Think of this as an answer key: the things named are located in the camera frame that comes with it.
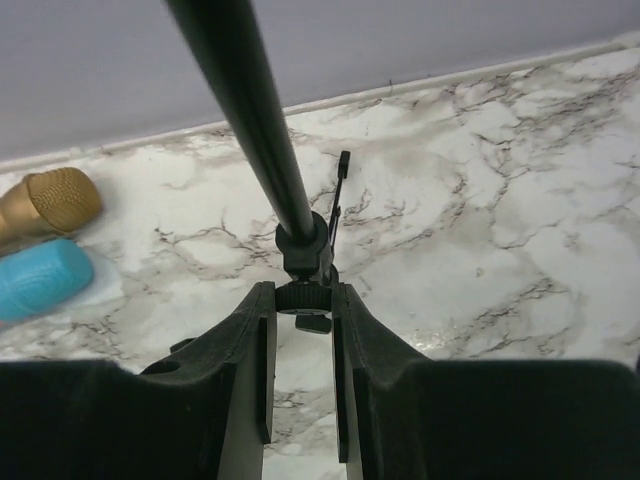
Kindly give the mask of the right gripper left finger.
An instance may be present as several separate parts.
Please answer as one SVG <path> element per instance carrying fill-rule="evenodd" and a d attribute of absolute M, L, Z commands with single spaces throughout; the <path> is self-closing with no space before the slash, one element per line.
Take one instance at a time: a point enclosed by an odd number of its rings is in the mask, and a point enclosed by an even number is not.
<path fill-rule="evenodd" d="M 106 360 L 1 366 L 5 479 L 258 479 L 272 433 L 274 285 L 134 374 Z"/>

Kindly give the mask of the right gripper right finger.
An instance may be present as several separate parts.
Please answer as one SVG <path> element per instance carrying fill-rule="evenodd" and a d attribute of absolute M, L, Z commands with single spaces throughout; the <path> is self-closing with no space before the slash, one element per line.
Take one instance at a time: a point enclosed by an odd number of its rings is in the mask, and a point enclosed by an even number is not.
<path fill-rule="evenodd" d="M 333 294 L 338 457 L 351 479 L 635 479 L 639 378 L 604 360 L 433 360 Z"/>

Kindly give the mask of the black tripod microphone stand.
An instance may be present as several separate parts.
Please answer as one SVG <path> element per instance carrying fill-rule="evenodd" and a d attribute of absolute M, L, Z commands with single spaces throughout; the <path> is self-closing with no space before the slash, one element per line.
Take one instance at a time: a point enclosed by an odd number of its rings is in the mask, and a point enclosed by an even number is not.
<path fill-rule="evenodd" d="M 167 6 L 279 220 L 275 242 L 291 280 L 276 289 L 276 310 L 295 316 L 301 331 L 328 334 L 340 199 L 328 219 L 310 207 L 253 5 Z"/>

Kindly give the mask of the blue microphone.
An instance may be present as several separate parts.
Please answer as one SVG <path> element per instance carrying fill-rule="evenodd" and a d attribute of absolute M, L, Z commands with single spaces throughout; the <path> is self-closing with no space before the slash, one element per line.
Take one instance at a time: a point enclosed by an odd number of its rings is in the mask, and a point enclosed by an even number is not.
<path fill-rule="evenodd" d="M 52 240 L 1 259 L 1 321 L 47 313 L 86 288 L 90 257 L 73 241 Z"/>

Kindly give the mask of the gold microphone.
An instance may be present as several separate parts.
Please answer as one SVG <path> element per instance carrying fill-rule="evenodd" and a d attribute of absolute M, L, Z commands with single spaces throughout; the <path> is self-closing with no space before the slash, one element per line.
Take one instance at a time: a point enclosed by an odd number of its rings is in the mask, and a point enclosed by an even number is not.
<path fill-rule="evenodd" d="M 90 177 L 74 167 L 32 173 L 1 196 L 1 254 L 70 238 L 103 211 Z"/>

